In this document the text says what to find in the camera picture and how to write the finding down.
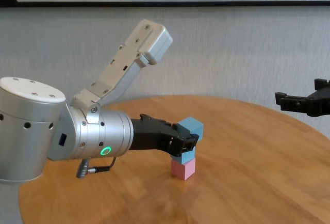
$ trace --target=green led ring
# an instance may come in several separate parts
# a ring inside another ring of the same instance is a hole
[[[102,156],[104,156],[104,155],[107,155],[110,152],[111,152],[111,147],[105,147],[104,149],[101,150],[100,154]]]

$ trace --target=cable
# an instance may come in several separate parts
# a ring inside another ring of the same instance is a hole
[[[114,163],[116,161],[116,158],[117,157],[114,157],[110,166],[97,166],[97,167],[94,167],[95,169],[95,173],[98,173],[98,172],[104,172],[104,171],[110,171],[110,169],[114,166]]]

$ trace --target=white robot link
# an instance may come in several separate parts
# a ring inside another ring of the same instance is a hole
[[[142,20],[121,45],[100,77],[75,95],[18,77],[0,79],[0,183],[33,180],[51,160],[82,159],[77,177],[110,170],[128,150],[158,149],[174,156],[191,151],[198,135],[141,114],[105,110],[127,89],[140,70],[160,61],[172,43],[163,25]],[[88,166],[96,157],[113,157],[106,167]]]

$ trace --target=pink cube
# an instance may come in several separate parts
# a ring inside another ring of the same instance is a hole
[[[187,163],[181,165],[174,159],[171,162],[172,176],[179,179],[186,180],[188,177],[195,173],[196,158],[188,161]]]

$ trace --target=black frame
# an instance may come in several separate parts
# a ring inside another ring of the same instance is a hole
[[[0,7],[217,7],[217,6],[330,6],[330,1],[18,2],[17,0],[0,0]]]

